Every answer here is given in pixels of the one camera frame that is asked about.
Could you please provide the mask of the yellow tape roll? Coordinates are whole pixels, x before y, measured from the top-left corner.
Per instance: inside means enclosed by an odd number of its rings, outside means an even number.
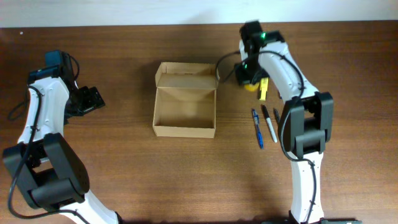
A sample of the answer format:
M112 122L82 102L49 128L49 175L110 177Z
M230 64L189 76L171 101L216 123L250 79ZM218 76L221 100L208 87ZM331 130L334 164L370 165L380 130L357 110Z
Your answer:
M259 83L256 84L245 84L244 85L244 89L250 92L254 92L257 91L257 89L259 88Z

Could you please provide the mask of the yellow highlighter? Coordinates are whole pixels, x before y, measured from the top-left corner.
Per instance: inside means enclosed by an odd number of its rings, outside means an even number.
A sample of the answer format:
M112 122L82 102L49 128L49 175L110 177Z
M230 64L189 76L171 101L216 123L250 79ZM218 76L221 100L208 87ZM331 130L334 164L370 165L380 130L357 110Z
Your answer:
M269 85L268 78L262 78L261 81L259 82L259 94L258 94L259 100L266 101L268 85Z

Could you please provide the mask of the black grey permanent marker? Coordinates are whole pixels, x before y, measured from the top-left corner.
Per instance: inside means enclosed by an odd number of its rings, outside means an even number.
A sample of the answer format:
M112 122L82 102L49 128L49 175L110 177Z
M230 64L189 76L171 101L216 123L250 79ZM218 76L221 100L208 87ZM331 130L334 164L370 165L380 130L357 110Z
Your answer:
M267 126L268 126L268 128L269 128L269 131L270 131L272 140L273 140L275 143L277 143L277 136L276 136L276 134L275 134L274 127L273 127L273 125L272 125L272 121L271 121L271 118L270 118L270 116L269 116L269 113L268 113L268 110L267 110L266 106L265 106L265 105L261 105L261 110L262 110L262 113L263 113L264 118L265 118L265 120L266 120Z

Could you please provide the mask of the blue ballpoint pen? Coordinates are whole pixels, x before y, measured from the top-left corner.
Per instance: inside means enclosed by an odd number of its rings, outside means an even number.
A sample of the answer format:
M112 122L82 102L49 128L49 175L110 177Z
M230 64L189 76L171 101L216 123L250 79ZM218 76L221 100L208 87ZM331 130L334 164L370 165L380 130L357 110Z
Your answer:
M260 127L259 127L258 113L256 112L255 109L252 109L251 113L252 113L252 118L254 120L254 126L255 126L255 129L256 129L257 141L258 141L260 149L263 149L264 148L264 143L263 143L263 139L262 139L261 130L260 130Z

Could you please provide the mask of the brown cardboard box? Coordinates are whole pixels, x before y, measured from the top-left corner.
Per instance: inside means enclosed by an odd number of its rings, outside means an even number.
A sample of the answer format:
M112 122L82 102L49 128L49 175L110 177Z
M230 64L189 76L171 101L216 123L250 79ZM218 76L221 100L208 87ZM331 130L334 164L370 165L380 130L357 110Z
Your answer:
M160 64L152 122L156 136L214 138L216 74L215 65L209 63Z

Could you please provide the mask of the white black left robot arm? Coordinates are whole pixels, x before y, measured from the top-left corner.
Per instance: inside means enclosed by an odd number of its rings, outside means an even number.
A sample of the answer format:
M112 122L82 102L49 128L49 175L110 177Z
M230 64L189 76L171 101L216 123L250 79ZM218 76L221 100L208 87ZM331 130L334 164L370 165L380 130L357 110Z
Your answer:
M80 65L70 54L45 54L45 67L29 73L27 119L17 144L3 151L12 176L7 208L14 217L33 220L63 215L75 223L122 223L90 189L85 165L63 136L68 119L105 105L96 87L78 86Z

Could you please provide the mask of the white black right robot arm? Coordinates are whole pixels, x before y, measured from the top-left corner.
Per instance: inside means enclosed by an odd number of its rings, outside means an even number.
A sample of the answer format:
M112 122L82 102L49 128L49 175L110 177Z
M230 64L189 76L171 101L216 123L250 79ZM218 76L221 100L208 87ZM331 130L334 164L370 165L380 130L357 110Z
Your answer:
M333 98L321 93L304 76L282 34L265 32L258 21L239 30L242 61L234 72L240 85L255 85L269 77L284 102L278 122L282 152L291 162L293 199L291 223L321 223L320 166L331 138Z

